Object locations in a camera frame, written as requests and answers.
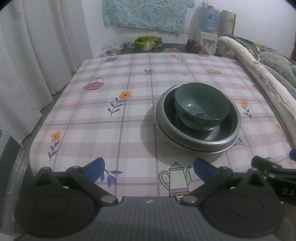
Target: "tablecloth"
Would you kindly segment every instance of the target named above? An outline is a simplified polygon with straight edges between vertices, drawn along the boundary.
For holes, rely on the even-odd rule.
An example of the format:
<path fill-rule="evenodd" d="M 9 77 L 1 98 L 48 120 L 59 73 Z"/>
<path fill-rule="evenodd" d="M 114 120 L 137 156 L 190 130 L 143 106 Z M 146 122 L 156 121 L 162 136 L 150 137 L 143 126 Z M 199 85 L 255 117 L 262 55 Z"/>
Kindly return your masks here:
<path fill-rule="evenodd" d="M 237 105 L 242 126 L 229 150 L 202 156 L 178 149 L 154 124 L 157 98 L 187 82 L 209 84 Z M 102 157 L 104 169 L 96 184 L 109 193 L 179 199 L 203 184 L 192 168 L 196 157 L 245 172 L 255 155 L 295 168 L 289 151 L 277 118 L 236 61 L 202 54 L 139 53 L 83 62 L 38 132 L 30 165 L 34 173 L 43 166 L 65 171 Z"/>

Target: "pink teapot print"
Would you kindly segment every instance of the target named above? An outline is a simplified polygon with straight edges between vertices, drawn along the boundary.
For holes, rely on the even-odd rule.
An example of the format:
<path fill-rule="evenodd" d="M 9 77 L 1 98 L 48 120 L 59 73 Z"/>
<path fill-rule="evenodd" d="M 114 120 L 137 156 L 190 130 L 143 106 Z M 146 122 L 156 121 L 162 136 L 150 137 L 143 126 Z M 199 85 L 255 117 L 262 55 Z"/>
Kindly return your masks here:
<path fill-rule="evenodd" d="M 103 84 L 104 84 L 104 78 L 95 78 L 95 80 L 98 80 L 98 79 L 103 79 L 103 82 L 99 82 L 99 81 L 95 81 L 93 83 L 90 83 L 92 80 L 90 80 L 89 84 L 87 86 L 84 86 L 83 88 L 86 89 L 86 90 L 97 90 L 97 89 L 100 89 Z"/>

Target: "green patterned pillow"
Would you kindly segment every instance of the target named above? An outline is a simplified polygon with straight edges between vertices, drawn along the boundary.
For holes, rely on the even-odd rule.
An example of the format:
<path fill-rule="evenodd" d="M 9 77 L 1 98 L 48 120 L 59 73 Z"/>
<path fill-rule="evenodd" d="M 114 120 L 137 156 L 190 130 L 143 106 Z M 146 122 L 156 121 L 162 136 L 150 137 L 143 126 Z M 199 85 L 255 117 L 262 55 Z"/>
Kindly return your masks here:
<path fill-rule="evenodd" d="M 272 68 L 296 88 L 296 77 L 290 63 L 280 53 L 271 48 L 261 48 L 259 57 L 260 63 Z"/>

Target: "white logo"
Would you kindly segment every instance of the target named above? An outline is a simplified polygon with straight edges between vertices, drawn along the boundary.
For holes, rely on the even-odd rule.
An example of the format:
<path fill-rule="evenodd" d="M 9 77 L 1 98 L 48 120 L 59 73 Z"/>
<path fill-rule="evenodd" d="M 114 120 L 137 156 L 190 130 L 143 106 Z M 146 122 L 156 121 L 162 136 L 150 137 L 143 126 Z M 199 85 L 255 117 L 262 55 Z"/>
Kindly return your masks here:
<path fill-rule="evenodd" d="M 146 203 L 151 204 L 152 202 L 154 202 L 152 199 L 146 201 Z"/>

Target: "white wall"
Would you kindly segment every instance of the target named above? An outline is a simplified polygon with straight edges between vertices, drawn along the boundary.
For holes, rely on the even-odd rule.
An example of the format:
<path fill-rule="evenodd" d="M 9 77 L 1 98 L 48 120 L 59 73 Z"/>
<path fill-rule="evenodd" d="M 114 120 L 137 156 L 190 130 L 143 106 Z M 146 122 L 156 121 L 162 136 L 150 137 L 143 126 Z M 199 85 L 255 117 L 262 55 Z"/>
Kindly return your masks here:
<path fill-rule="evenodd" d="M 82 0 L 93 55 L 106 42 L 126 36 L 149 34 L 162 37 L 166 43 L 185 44 L 188 36 L 194 36 L 197 29 L 199 16 L 195 12 L 201 1 L 196 0 L 195 7 L 187 9 L 184 27 L 190 28 L 189 34 L 174 34 L 120 26 L 104 27 L 101 0 Z M 286 56 L 291 55 L 296 32 L 296 10 L 285 0 L 209 0 L 209 5 L 219 11 L 228 10 L 237 14 L 235 36 L 272 47 Z"/>

